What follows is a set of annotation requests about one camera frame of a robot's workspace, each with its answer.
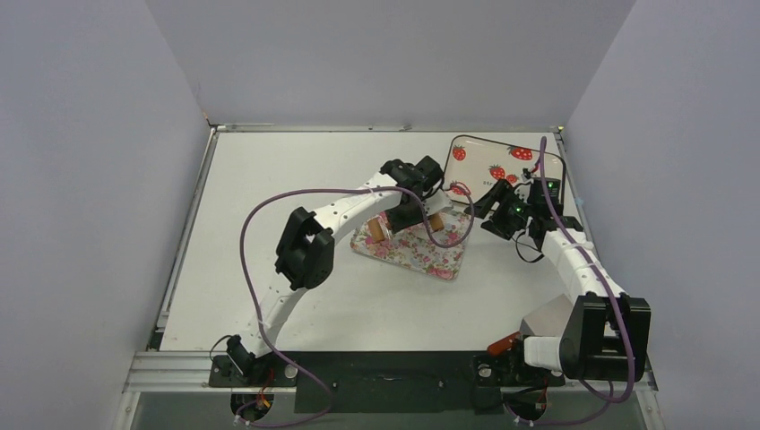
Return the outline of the floral pattern tray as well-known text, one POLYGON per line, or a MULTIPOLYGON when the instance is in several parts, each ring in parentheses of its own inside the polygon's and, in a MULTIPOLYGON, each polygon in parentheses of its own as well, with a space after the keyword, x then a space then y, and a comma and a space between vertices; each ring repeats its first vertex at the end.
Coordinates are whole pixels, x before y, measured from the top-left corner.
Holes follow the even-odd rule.
POLYGON ((423 224, 406 228, 387 241, 376 243, 369 235, 367 223, 358 228, 349 241, 352 251, 378 261, 423 273, 441 280, 455 280, 463 263, 467 246, 465 233, 471 217, 461 211, 443 211, 445 227, 434 232, 439 247, 430 241, 423 224))

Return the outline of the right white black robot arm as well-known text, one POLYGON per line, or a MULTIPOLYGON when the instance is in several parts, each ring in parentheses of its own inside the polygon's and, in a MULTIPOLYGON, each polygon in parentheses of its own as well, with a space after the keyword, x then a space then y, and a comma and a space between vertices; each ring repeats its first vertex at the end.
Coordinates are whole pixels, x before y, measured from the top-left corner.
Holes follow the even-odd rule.
POLYGON ((578 219, 564 215, 561 185, 556 178, 536 178, 521 197, 516 185, 500 179, 466 209, 498 237, 528 236, 566 287, 564 328, 559 334, 524 333, 505 370, 518 383, 541 368, 575 380, 637 382, 645 370, 651 308, 602 267, 578 219))

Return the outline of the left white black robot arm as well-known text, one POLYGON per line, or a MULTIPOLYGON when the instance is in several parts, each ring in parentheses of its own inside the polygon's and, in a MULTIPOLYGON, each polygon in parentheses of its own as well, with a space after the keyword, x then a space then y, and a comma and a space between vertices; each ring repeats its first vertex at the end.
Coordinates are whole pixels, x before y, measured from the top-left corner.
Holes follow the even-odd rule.
POLYGON ((220 359, 214 364, 231 370, 243 384, 260 383, 298 301, 333 272, 336 245, 373 219, 381 221, 381 232, 393 235, 417 226, 435 232, 437 213, 451 205, 443 179, 444 170, 429 156, 415 164, 392 159, 359 188, 335 190, 338 200, 314 210, 297 207, 276 245, 269 287, 258 294, 249 271, 243 271, 254 300, 254 326, 229 337, 224 356, 228 364, 220 359))

